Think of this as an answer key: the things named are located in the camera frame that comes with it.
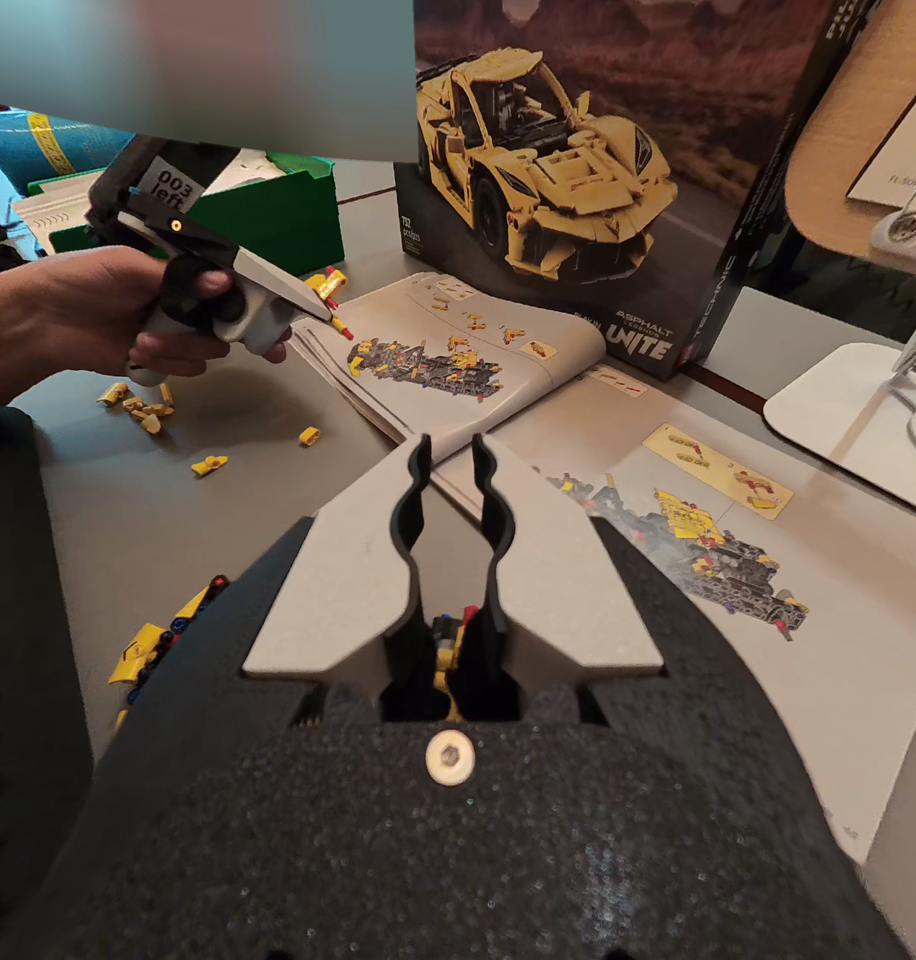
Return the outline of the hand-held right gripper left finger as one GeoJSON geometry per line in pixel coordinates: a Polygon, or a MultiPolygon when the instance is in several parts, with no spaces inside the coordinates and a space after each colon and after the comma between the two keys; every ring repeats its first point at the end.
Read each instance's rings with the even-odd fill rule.
{"type": "Polygon", "coordinates": [[[243,663],[248,679],[347,684],[387,710],[447,710],[412,548],[431,439],[405,441],[324,505],[243,663]]]}

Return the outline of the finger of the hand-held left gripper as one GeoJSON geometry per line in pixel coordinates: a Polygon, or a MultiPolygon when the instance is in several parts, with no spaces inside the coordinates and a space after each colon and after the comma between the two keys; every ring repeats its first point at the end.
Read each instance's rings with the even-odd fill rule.
{"type": "Polygon", "coordinates": [[[313,317],[325,324],[330,325],[335,319],[332,309],[304,280],[243,246],[238,247],[235,255],[233,273],[251,312],[276,300],[283,301],[297,314],[313,317]]]}

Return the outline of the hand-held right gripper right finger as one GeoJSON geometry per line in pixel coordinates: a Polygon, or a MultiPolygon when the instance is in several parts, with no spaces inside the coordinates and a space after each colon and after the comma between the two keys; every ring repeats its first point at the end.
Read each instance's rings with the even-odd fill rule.
{"type": "Polygon", "coordinates": [[[449,688],[458,710],[521,711],[538,693],[658,674],[663,659],[597,528],[509,448],[471,444],[492,550],[449,688]]]}

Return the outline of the yellow black lego car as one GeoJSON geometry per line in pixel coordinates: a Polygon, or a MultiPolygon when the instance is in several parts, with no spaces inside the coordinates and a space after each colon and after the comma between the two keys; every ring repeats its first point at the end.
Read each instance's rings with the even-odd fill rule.
{"type": "MultiPolygon", "coordinates": [[[[163,663],[164,657],[174,648],[187,628],[200,618],[230,583],[230,579],[223,574],[215,576],[207,588],[196,594],[178,611],[168,627],[146,623],[129,642],[108,679],[109,685],[122,682],[130,686],[125,706],[116,717],[116,731],[124,724],[131,707],[140,697],[153,672],[163,663]]],[[[449,684],[451,675],[457,671],[459,665],[464,634],[478,611],[479,607],[475,605],[466,606],[461,619],[443,614],[434,619],[431,627],[431,637],[436,647],[433,686],[448,697],[449,711],[446,720],[449,722],[464,722],[464,716],[449,684]]]]}

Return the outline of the lego instruction booklet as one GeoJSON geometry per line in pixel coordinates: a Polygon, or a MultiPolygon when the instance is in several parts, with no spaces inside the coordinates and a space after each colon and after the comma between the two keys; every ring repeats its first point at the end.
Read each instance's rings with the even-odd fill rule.
{"type": "Polygon", "coordinates": [[[479,518],[490,430],[701,609],[776,705],[843,850],[870,853],[916,732],[916,515],[605,362],[564,314],[423,272],[299,317],[293,347],[479,518]]]}

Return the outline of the black lego set box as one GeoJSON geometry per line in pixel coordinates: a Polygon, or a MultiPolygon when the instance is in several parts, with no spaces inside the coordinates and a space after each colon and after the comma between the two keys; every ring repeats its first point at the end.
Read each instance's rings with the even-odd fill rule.
{"type": "Polygon", "coordinates": [[[873,2],[415,2],[403,250],[593,322],[667,379],[706,357],[788,158],[873,2]]]}

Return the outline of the person's left hand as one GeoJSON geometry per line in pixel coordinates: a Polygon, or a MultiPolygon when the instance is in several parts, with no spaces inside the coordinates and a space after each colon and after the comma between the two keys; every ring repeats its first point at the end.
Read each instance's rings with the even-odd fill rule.
{"type": "Polygon", "coordinates": [[[0,273],[0,407],[55,374],[122,379],[128,364],[194,378],[230,345],[144,330],[165,262],[128,246],[69,252],[0,273]]]}

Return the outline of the green storage bin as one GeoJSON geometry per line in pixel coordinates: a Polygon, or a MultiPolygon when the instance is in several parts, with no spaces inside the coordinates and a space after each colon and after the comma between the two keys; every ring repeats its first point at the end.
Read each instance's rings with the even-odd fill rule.
{"type": "Polygon", "coordinates": [[[296,277],[344,260],[333,162],[261,151],[274,177],[207,194],[240,154],[137,135],[104,171],[126,186],[147,180],[155,198],[296,277]]]}

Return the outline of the white paper stack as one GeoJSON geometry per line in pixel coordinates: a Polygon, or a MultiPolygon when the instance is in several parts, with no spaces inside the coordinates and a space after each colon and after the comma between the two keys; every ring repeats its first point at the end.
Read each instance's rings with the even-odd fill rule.
{"type": "MultiPolygon", "coordinates": [[[[48,255],[56,253],[51,234],[86,225],[85,214],[91,208],[89,191],[104,174],[104,168],[45,181],[41,192],[12,204],[13,212],[24,222],[48,255]]],[[[206,188],[171,186],[172,176],[165,174],[161,186],[163,200],[181,211],[188,211],[201,196],[239,186],[250,186],[282,177],[280,169],[263,151],[239,150],[234,160],[206,188]]]]}

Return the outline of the blue wrapped roll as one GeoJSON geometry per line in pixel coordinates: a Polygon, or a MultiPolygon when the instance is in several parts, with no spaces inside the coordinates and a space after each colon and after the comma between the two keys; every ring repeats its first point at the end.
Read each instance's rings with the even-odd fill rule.
{"type": "Polygon", "coordinates": [[[102,169],[134,138],[104,126],[25,110],[0,111],[0,169],[14,188],[102,169]]]}

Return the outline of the black perforated mat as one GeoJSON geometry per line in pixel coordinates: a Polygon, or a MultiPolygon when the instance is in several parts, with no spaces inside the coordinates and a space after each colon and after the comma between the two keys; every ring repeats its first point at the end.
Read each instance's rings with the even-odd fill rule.
{"type": "Polygon", "coordinates": [[[42,882],[92,777],[31,419],[0,409],[0,923],[42,882]]]}

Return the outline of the printed instruction sheet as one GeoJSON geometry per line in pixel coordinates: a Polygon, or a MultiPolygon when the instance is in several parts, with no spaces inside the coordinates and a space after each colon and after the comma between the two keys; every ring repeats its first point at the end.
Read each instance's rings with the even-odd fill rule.
{"type": "Polygon", "coordinates": [[[850,200],[900,209],[915,195],[916,97],[848,191],[850,200]]]}

